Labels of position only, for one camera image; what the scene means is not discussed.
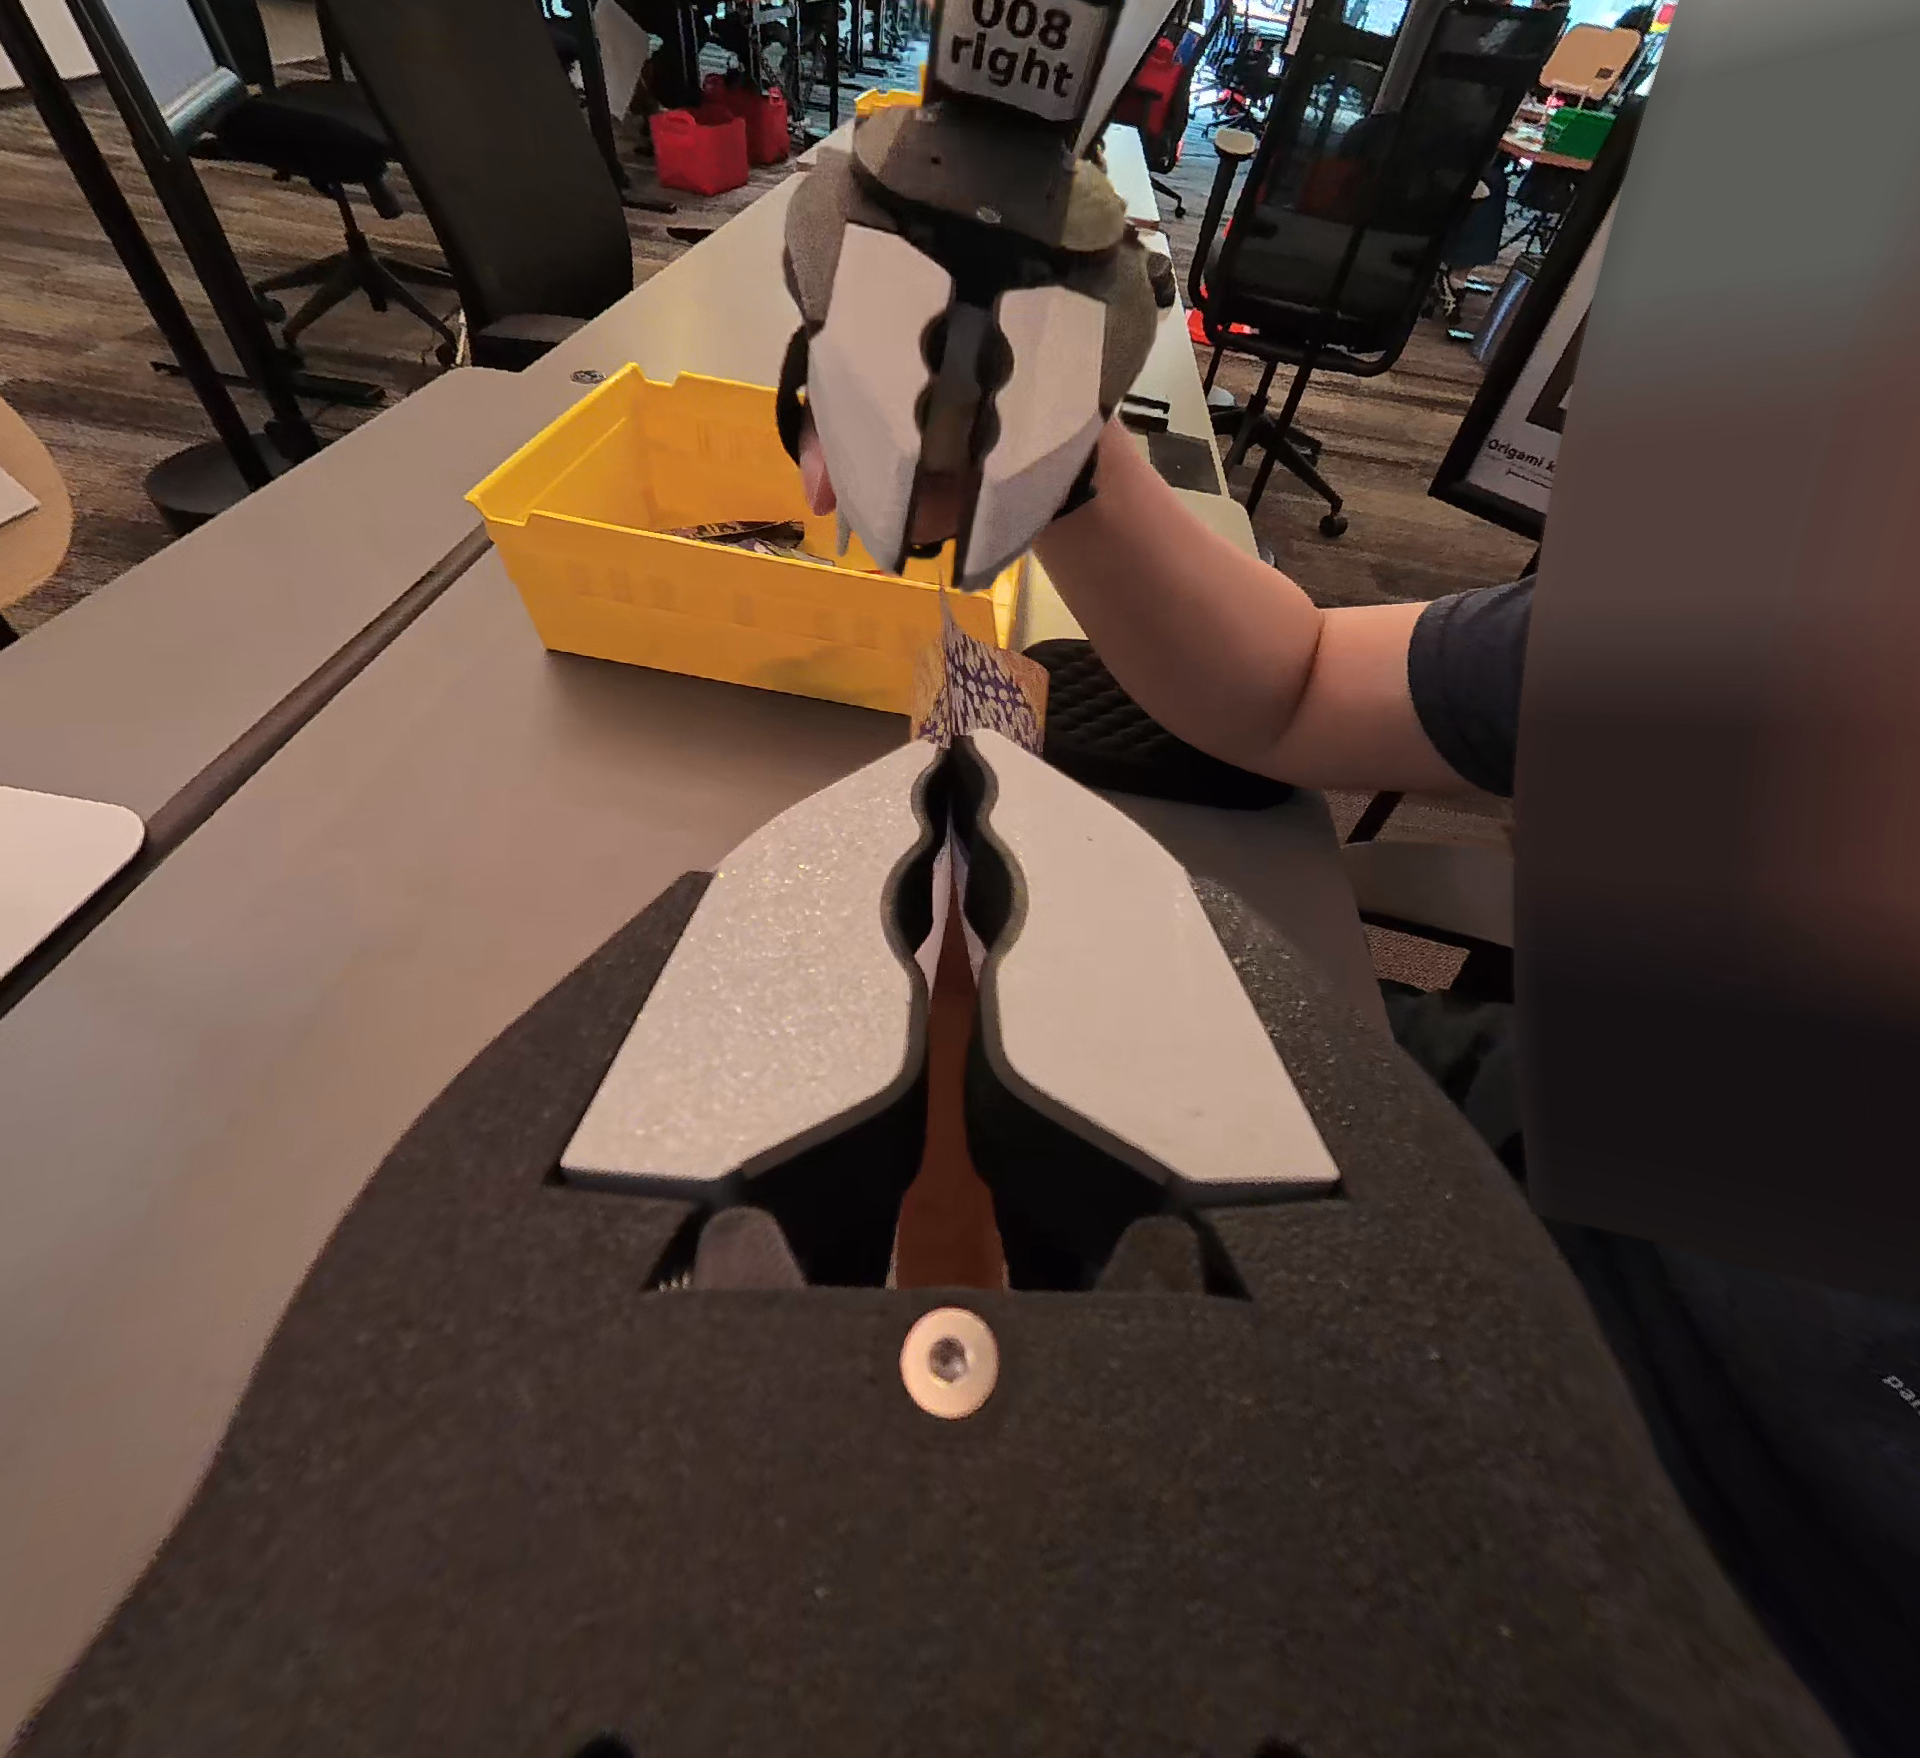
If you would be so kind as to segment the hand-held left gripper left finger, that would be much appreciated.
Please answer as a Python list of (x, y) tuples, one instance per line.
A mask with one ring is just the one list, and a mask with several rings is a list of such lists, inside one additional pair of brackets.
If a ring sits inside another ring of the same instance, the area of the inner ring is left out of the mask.
[(887, 1284), (926, 1146), (944, 755), (900, 745), (714, 869), (565, 1146), (568, 1184), (759, 1208), (808, 1282)]

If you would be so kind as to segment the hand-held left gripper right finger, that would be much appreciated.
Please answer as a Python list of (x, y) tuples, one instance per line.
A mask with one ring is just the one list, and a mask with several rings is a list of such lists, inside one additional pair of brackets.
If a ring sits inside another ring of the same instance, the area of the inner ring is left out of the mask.
[(980, 944), (973, 1165), (1019, 1289), (1092, 1289), (1146, 1217), (1321, 1199), (1340, 1172), (1181, 862), (1015, 741), (951, 747)]

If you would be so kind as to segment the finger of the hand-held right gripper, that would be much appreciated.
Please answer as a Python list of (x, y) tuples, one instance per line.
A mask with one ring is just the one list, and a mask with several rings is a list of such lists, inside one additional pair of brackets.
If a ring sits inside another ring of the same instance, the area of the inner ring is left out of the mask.
[(980, 591), (1067, 505), (1102, 430), (1104, 300), (1045, 283), (1012, 288), (995, 308), (1012, 375), (993, 397), (997, 437), (985, 452), (973, 522), (954, 550), (954, 582)]
[(838, 516), (888, 571), (908, 550), (917, 409), (933, 375), (924, 342), (953, 290), (948, 270), (900, 233), (848, 224), (808, 346), (808, 404)]

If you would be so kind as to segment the patterned origami paper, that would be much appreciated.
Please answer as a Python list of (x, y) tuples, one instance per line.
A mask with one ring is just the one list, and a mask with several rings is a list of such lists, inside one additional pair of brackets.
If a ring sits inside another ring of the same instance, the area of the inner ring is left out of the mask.
[[(980, 642), (943, 608), (941, 637), (917, 663), (915, 738), (948, 745), (989, 732), (1040, 752), (1045, 710), (1045, 670)], [(959, 811), (948, 810), (931, 877), (935, 913), (920, 949), (928, 980), (924, 1151), (899, 1217), (893, 1284), (900, 1289), (1004, 1286), (995, 1197), (975, 1169), (967, 1130), (982, 944), (965, 911), (965, 833)]]

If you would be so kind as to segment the dark slanted board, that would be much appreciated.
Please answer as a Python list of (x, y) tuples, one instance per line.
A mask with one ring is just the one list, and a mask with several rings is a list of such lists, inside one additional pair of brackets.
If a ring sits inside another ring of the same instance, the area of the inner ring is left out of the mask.
[(1125, 89), (1185, 0), (1123, 0), (1075, 150), (1084, 154), (1113, 118)]

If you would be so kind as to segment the dark patterned paper sheet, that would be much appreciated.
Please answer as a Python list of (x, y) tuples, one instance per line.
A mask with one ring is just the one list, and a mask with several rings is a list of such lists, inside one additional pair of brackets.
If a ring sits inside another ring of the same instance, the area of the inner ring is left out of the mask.
[(718, 545), (759, 556), (784, 556), (802, 562), (833, 564), (806, 545), (805, 520), (731, 520), (679, 523), (661, 532), (661, 537), (684, 544)]

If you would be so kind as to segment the red tote bag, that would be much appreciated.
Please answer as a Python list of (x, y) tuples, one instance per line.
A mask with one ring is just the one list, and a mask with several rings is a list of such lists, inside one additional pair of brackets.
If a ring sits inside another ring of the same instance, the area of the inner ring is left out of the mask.
[(647, 131), (663, 189), (709, 199), (739, 189), (753, 178), (748, 128), (728, 110), (716, 115), (684, 108), (658, 110), (651, 114)]
[(781, 85), (756, 89), (745, 74), (711, 72), (703, 80), (699, 118), (707, 123), (736, 122), (750, 165), (779, 165), (793, 158), (793, 128)]

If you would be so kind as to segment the black mesh office chair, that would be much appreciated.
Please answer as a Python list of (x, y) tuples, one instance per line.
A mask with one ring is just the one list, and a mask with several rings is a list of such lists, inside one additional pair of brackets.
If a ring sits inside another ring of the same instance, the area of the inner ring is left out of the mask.
[(1319, 494), (1324, 537), (1346, 528), (1321, 441), (1294, 424), (1314, 374), (1390, 370), (1429, 304), (1442, 256), (1559, 37), (1563, 10), (1411, 0), (1394, 35), (1312, 0), (1256, 145), (1220, 131), (1188, 305), (1212, 346), (1261, 357), (1230, 405), (1227, 468), (1261, 449), (1256, 511), (1277, 468)]

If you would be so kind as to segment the black framed marker sign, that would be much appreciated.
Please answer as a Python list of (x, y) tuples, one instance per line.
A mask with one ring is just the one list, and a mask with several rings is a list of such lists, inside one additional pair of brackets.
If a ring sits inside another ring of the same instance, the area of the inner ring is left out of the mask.
[(1585, 327), (1647, 104), (1624, 101), (1586, 182), (1514, 305), (1430, 496), (1541, 542)]

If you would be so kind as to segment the black high-back chair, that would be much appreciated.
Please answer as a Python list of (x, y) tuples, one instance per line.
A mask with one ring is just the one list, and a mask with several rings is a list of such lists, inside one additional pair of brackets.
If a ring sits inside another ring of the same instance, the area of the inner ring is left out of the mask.
[(316, 0), (441, 246), (471, 356), (521, 371), (634, 290), (621, 192), (539, 0)]

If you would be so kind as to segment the black swivel office chair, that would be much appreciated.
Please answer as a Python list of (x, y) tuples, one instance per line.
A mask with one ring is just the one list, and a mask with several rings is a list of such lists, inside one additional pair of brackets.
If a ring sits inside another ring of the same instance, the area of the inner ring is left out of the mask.
[(379, 256), (357, 220), (350, 188), (363, 189), (386, 220), (398, 220), (406, 210), (395, 184), (396, 150), (363, 85), (306, 78), (253, 89), (190, 145), (190, 158), (253, 163), (276, 179), (301, 179), (340, 214), (345, 249), (253, 283), (254, 304), (268, 324), (281, 327), (289, 357), (298, 357), (305, 330), (352, 294), (365, 294), (376, 312), (401, 305), (427, 324), (438, 336), (441, 366), (456, 364), (456, 331), (415, 292), (415, 286), (447, 290), (453, 275), (441, 266)]

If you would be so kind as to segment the black stand pole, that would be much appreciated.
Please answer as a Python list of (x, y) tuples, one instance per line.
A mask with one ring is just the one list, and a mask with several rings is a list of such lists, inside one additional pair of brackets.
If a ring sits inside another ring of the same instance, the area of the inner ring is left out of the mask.
[(195, 330), (23, 0), (3, 0), (3, 44), (72, 179), (80, 186), (212, 425), (210, 440), (187, 445), (147, 474), (147, 492), (163, 522), (174, 536), (188, 536), (243, 497), (263, 489), (291, 468), (291, 459), (270, 433), (253, 430), (244, 421), (228, 379), (219, 371)]

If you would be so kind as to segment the white metal document stand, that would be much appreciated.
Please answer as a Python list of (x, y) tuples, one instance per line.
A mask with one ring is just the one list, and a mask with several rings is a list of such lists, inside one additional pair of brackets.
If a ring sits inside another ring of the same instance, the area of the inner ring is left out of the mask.
[(145, 842), (136, 810), (3, 785), (3, 977), (72, 922)]

